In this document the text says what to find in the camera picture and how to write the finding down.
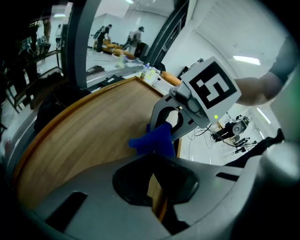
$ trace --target fluorescent light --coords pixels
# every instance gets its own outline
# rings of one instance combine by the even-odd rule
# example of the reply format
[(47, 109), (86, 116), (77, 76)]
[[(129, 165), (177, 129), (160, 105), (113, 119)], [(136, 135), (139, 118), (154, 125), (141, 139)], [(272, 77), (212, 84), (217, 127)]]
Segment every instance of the fluorescent light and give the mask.
[(66, 15), (64, 14), (54, 14), (54, 17), (65, 17)]
[(262, 139), (264, 139), (263, 133), (262, 133), (261, 131), (259, 131), (259, 133), (261, 134), (261, 136), (262, 136)]
[(266, 115), (264, 115), (264, 113), (257, 107), (257, 110), (259, 111), (259, 113), (266, 119), (266, 121), (271, 124), (271, 121), (267, 118)]
[(257, 58), (243, 57), (243, 56), (233, 56), (237, 61), (248, 62), (256, 65), (260, 65), (261, 62)]

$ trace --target wooden tabletop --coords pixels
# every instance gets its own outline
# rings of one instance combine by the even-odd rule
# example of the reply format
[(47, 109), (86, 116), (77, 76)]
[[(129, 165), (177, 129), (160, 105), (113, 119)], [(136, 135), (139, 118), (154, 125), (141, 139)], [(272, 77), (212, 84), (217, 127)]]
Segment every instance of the wooden tabletop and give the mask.
[[(37, 135), (15, 170), (13, 186), (21, 204), (33, 209), (79, 172), (135, 155), (128, 141), (146, 133), (161, 97), (134, 77), (89, 94), (61, 112)], [(153, 188), (159, 188), (157, 182)]]

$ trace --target bottle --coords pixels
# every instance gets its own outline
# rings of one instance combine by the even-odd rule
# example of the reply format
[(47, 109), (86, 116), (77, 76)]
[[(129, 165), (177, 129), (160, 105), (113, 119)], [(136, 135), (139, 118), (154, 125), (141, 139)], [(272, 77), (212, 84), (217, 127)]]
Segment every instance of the bottle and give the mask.
[(144, 78), (145, 75), (147, 74), (149, 65), (150, 65), (150, 63), (147, 63), (147, 64), (144, 66), (144, 69), (142, 70), (141, 78)]

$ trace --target blue object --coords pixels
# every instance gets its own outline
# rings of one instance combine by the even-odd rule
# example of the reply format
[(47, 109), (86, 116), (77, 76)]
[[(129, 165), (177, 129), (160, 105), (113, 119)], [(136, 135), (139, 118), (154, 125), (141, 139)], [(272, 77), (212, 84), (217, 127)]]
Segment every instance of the blue object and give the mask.
[(147, 125), (147, 134), (129, 140), (129, 146), (136, 148), (138, 154), (157, 153), (168, 156), (175, 156), (175, 150), (171, 138), (172, 125), (168, 122), (160, 125), (150, 132)]

